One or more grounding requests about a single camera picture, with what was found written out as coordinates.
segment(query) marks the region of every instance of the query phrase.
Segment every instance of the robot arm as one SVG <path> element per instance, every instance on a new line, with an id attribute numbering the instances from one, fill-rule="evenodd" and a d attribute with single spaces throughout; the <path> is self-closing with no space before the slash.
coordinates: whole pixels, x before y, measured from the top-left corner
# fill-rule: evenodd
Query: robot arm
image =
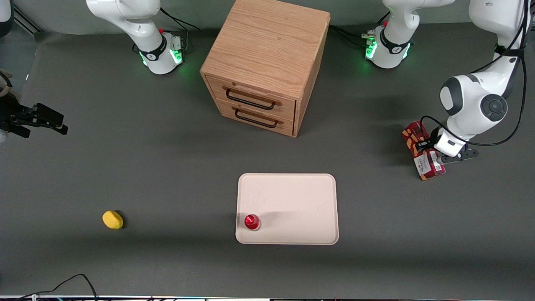
<path id="1" fill-rule="evenodd" d="M 13 0 L 0 0 L 0 37 L 13 27 Z"/>
<path id="2" fill-rule="evenodd" d="M 449 78 L 440 91 L 440 101 L 449 114 L 446 126 L 458 139 L 444 129 L 435 129 L 431 135 L 434 148 L 455 157 L 465 141 L 499 124 L 507 114 L 511 82 L 521 55 L 522 34 L 515 36 L 525 16 L 524 0 L 470 2 L 470 18 L 481 29 L 498 35 L 496 53 L 491 66 L 481 72 Z"/>
<path id="3" fill-rule="evenodd" d="M 160 11 L 160 0 L 86 0 L 86 4 L 95 16 L 130 36 L 153 73 L 169 73 L 182 63 L 180 37 L 161 33 L 150 20 Z"/>
<path id="4" fill-rule="evenodd" d="M 455 0 L 383 0 L 390 10 L 388 25 L 379 25 L 363 35 L 370 39 L 370 49 L 366 58 L 381 68 L 391 69 L 398 66 L 407 56 L 410 39 L 420 24 L 417 9 L 440 7 L 452 4 Z"/>
<path id="5" fill-rule="evenodd" d="M 0 82 L 0 144 L 7 139 L 7 133 L 28 138 L 30 129 L 25 126 L 46 127 L 66 135 L 68 127 L 63 124 L 63 115 L 41 103 L 31 108 L 21 105 L 11 91 L 10 77 L 0 69 L 0 78 L 5 81 L 5 86 Z"/>

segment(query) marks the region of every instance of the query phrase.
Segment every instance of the white tray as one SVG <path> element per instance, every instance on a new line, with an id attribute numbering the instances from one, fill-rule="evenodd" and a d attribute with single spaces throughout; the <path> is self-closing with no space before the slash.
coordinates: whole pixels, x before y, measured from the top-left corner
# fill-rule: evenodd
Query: white tray
<path id="1" fill-rule="evenodd" d="M 260 218 L 251 231 L 244 219 Z M 238 181 L 236 239 L 242 244 L 333 245 L 336 182 L 329 174 L 244 174 Z"/>

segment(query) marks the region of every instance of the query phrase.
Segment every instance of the red bottle cap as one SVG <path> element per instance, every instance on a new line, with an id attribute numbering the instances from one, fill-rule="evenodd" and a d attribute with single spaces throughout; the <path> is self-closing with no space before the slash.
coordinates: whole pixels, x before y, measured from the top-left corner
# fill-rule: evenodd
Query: red bottle cap
<path id="1" fill-rule="evenodd" d="M 249 214 L 245 217 L 245 227 L 256 230 L 260 226 L 260 219 L 256 214 Z"/>

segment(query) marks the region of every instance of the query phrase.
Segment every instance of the black metal handle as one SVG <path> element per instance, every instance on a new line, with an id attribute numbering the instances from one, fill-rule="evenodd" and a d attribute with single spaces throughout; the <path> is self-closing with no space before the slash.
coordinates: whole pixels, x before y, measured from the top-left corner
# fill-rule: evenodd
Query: black metal handle
<path id="1" fill-rule="evenodd" d="M 266 106 L 263 106 L 261 104 L 257 104 L 257 103 L 254 103 L 254 102 L 250 102 L 250 101 L 247 101 L 247 100 L 244 100 L 244 99 L 240 99 L 240 98 L 237 98 L 237 97 L 233 97 L 233 96 L 230 96 L 229 93 L 231 92 L 230 89 L 227 89 L 227 98 L 230 99 L 230 100 L 233 100 L 233 101 L 237 101 L 237 102 L 241 102 L 241 103 L 244 103 L 244 104 L 248 104 L 250 106 L 253 106 L 253 107 L 256 107 L 256 108 L 259 108 L 259 109 L 262 109 L 262 110 L 273 110 L 273 108 L 275 107 L 275 102 L 272 102 L 271 103 L 271 106 L 269 107 L 266 107 Z"/>
<path id="2" fill-rule="evenodd" d="M 250 118 L 247 118 L 247 117 L 243 117 L 243 116 L 240 116 L 238 115 L 238 112 L 240 111 L 240 109 L 234 109 L 236 110 L 236 112 L 234 113 L 236 115 L 236 118 L 237 119 L 241 119 L 241 120 L 245 120 L 247 122 L 252 122 L 254 124 L 258 124 L 258 125 L 261 125 L 261 126 L 265 126 L 267 127 L 268 129 L 274 129 L 277 124 L 279 123 L 277 120 L 275 120 L 275 124 L 271 125 L 271 124 L 267 124 L 267 123 L 263 123 L 263 122 L 260 122 L 260 121 L 256 121 L 256 120 L 252 120 Z"/>

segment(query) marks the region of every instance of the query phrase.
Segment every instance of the cable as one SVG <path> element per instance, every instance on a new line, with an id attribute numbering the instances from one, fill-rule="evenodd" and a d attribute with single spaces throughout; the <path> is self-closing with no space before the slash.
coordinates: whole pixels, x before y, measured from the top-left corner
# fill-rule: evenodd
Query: cable
<path id="1" fill-rule="evenodd" d="M 515 44 L 518 36 L 520 35 L 521 32 L 524 32 L 524 37 L 525 37 L 525 30 L 527 29 L 527 22 L 528 22 L 528 4 L 529 4 L 529 0 L 526 0 L 526 2 L 524 3 L 524 21 L 522 23 L 522 25 L 520 26 L 520 29 L 518 30 L 518 32 L 516 33 L 515 35 L 515 38 L 513 39 L 513 41 L 511 42 L 511 44 L 509 45 L 509 47 L 507 47 L 507 50 L 510 50 L 513 45 Z M 498 61 L 498 59 L 500 59 L 501 57 L 503 57 L 503 54 L 499 55 L 497 58 L 495 58 L 494 60 L 492 60 L 490 63 L 484 65 L 483 67 L 479 68 L 479 69 L 476 69 L 470 73 L 476 73 L 476 72 L 479 72 L 485 68 L 487 68 L 488 66 L 496 63 Z"/>
<path id="2" fill-rule="evenodd" d="M 82 276 L 86 281 L 87 283 L 89 284 L 89 287 L 91 287 L 91 292 L 93 293 L 93 296 L 95 297 L 95 300 L 98 298 L 98 295 L 95 291 L 95 288 L 93 287 L 93 285 L 91 284 L 91 282 L 89 281 L 89 279 L 87 279 L 87 276 L 84 275 L 84 274 L 76 274 L 72 277 L 70 277 L 69 279 L 63 281 L 62 283 L 58 284 L 55 288 L 53 288 L 52 290 L 43 290 L 43 291 L 38 291 L 38 292 L 33 292 L 31 294 L 27 294 L 25 296 L 22 296 L 20 298 L 17 298 L 15 299 L 15 301 L 19 301 L 19 300 L 22 300 L 22 299 L 25 299 L 25 298 L 28 298 L 28 297 L 31 297 L 32 295 L 40 295 L 40 294 L 47 294 L 47 293 L 51 293 L 55 290 L 57 290 L 60 286 L 62 286 L 65 282 L 68 282 L 69 280 L 71 280 L 72 278 L 75 278 L 77 276 Z"/>
<path id="3" fill-rule="evenodd" d="M 12 88 L 13 87 L 13 85 L 11 84 L 11 81 L 9 80 L 9 78 L 7 78 L 7 76 L 4 74 L 4 72 L 0 71 L 0 77 L 2 77 L 5 80 L 6 87 L 8 87 L 8 88 Z"/>
<path id="4" fill-rule="evenodd" d="M 383 22 L 383 20 L 386 19 L 386 17 L 388 17 L 389 14 L 390 14 L 390 11 L 388 11 L 388 13 L 386 13 L 386 15 L 384 15 L 382 18 L 380 18 L 379 21 L 377 21 L 377 24 L 381 24 L 381 22 Z"/>
<path id="5" fill-rule="evenodd" d="M 365 45 L 362 45 L 362 44 L 359 44 L 359 43 L 357 43 L 355 41 L 352 41 L 350 38 L 348 38 L 348 37 L 346 37 L 344 35 L 344 33 L 346 33 L 346 32 L 347 32 L 347 35 L 350 35 L 350 36 L 357 36 L 356 34 L 352 34 L 352 33 L 348 32 L 348 31 L 346 31 L 346 30 L 344 30 L 344 29 L 342 29 L 342 28 L 340 28 L 338 26 L 334 26 L 334 25 L 329 25 L 329 28 L 331 28 L 331 29 L 335 30 L 336 32 L 338 32 L 340 34 L 340 36 L 342 38 L 344 38 L 346 41 L 348 41 L 349 43 L 351 43 L 351 44 L 353 44 L 355 46 L 358 46 L 358 47 L 366 47 Z"/>
<path id="6" fill-rule="evenodd" d="M 338 32 L 341 32 L 341 33 L 345 33 L 349 36 L 354 36 L 354 37 L 361 37 L 361 35 L 359 34 L 356 34 L 356 33 L 352 33 L 352 32 L 349 32 L 341 27 L 338 27 L 338 26 L 334 26 L 334 25 L 329 25 L 329 28 L 331 29 L 334 29 L 335 31 L 338 31 Z"/>
<path id="7" fill-rule="evenodd" d="M 529 5 L 529 0 L 526 0 L 525 3 L 524 3 L 524 20 L 523 20 L 524 22 L 522 23 L 521 28 L 518 31 L 518 33 L 522 32 L 522 39 L 521 39 L 521 44 L 520 44 L 521 47 L 524 45 L 524 42 L 525 42 L 526 29 L 527 29 L 528 22 L 529 22 L 528 5 Z M 513 39 L 513 42 L 511 43 L 509 48 L 512 47 L 512 45 L 514 44 L 514 42 L 518 38 L 518 33 L 515 36 L 515 38 Z M 432 121 L 437 123 L 441 128 L 443 128 L 445 131 L 447 131 L 449 134 L 451 134 L 453 137 L 455 137 L 459 141 L 462 141 L 462 142 L 464 142 L 466 144 L 469 144 L 469 145 L 474 145 L 474 146 L 496 146 L 496 145 L 504 144 L 505 142 L 509 141 L 516 134 L 516 132 L 518 131 L 518 128 L 520 127 L 520 123 L 522 121 L 522 116 L 524 114 L 524 107 L 525 107 L 525 103 L 526 103 L 526 89 L 527 89 L 527 85 L 528 85 L 528 72 L 526 70 L 526 62 L 525 62 L 525 59 L 524 59 L 524 55 L 523 54 L 520 55 L 519 58 L 520 58 L 520 62 L 522 64 L 522 71 L 523 71 L 523 77 L 524 77 L 524 79 L 523 79 L 522 101 L 521 101 L 521 106 L 520 106 L 520 113 L 518 114 L 518 122 L 516 123 L 515 129 L 513 130 L 513 132 L 507 138 L 505 138 L 505 139 L 503 139 L 503 140 L 501 140 L 499 142 L 495 142 L 495 143 L 469 142 L 469 141 L 461 139 L 459 136 L 455 135 L 450 129 L 448 129 L 448 127 L 446 127 L 440 121 L 436 120 L 435 118 L 433 118 L 433 117 L 431 117 L 429 115 L 424 115 L 422 118 L 420 118 L 420 124 L 419 125 L 421 127 L 421 130 L 422 130 L 422 125 L 423 125 L 423 120 L 427 118 L 427 119 L 431 119 Z"/>
<path id="8" fill-rule="evenodd" d="M 178 22 L 182 22 L 182 23 L 184 23 L 184 24 L 187 24 L 187 25 L 189 25 L 189 26 L 191 26 L 191 27 L 197 29 L 198 31 L 201 30 L 200 28 L 198 28 L 197 26 L 195 26 L 195 25 L 193 25 L 193 24 L 190 24 L 190 23 L 188 23 L 188 22 L 186 22 L 186 21 L 182 21 L 182 20 L 180 20 L 180 19 L 178 19 L 178 18 L 176 18 L 176 17 L 173 17 L 173 16 L 170 15 L 168 12 L 166 12 L 163 8 L 160 8 L 160 10 L 161 10 L 162 13 L 164 13 L 166 16 L 168 16 L 169 18 L 171 18 L 171 19 L 173 19 L 173 20 L 175 20 L 175 21 L 178 21 Z"/>
<path id="9" fill-rule="evenodd" d="M 522 115 L 524 114 L 524 107 L 525 107 L 525 104 L 526 104 L 526 86 L 528 84 L 527 71 L 526 71 L 526 64 L 525 64 L 524 57 L 520 57 L 520 60 L 521 60 L 521 63 L 522 63 L 522 71 L 524 73 L 524 91 L 522 92 L 522 103 L 521 103 L 521 106 L 520 106 L 520 113 L 518 115 L 518 122 L 516 123 L 516 127 L 513 130 L 513 132 L 507 138 L 501 140 L 500 142 L 496 142 L 496 143 L 469 142 L 469 141 L 466 141 L 466 140 L 460 138 L 459 136 L 455 135 L 450 129 L 448 129 L 448 127 L 446 127 L 440 121 L 436 120 L 435 118 L 433 118 L 433 117 L 431 117 L 429 115 L 424 115 L 422 118 L 420 118 L 420 127 L 422 127 L 424 119 L 426 119 L 426 118 L 427 119 L 431 119 L 432 121 L 437 123 L 441 128 L 443 128 L 446 132 L 450 133 L 453 137 L 457 138 L 459 141 L 462 141 L 462 142 L 464 142 L 466 144 L 475 145 L 475 146 L 496 146 L 496 145 L 504 144 L 505 142 L 509 141 L 516 134 L 516 132 L 518 131 L 518 128 L 520 127 L 520 123 L 522 121 Z"/>
<path id="10" fill-rule="evenodd" d="M 172 15 L 170 15 L 168 12 L 166 12 L 163 8 L 160 8 L 160 10 L 162 11 L 162 13 L 164 13 L 164 15 L 168 16 L 169 18 L 171 18 L 175 23 L 177 23 L 178 25 L 180 25 L 180 27 L 182 27 L 185 31 L 186 31 L 186 46 L 184 47 L 184 51 L 188 50 L 188 45 L 189 45 L 189 30 L 184 26 L 182 25 L 182 23 L 184 24 L 187 24 L 191 27 L 194 27 L 196 28 L 197 30 L 201 30 L 200 28 L 198 28 L 197 26 L 193 25 L 193 24 L 190 24 L 186 21 L 183 21 L 183 20 L 180 20 L 178 18 L 175 18 L 173 17 Z"/>

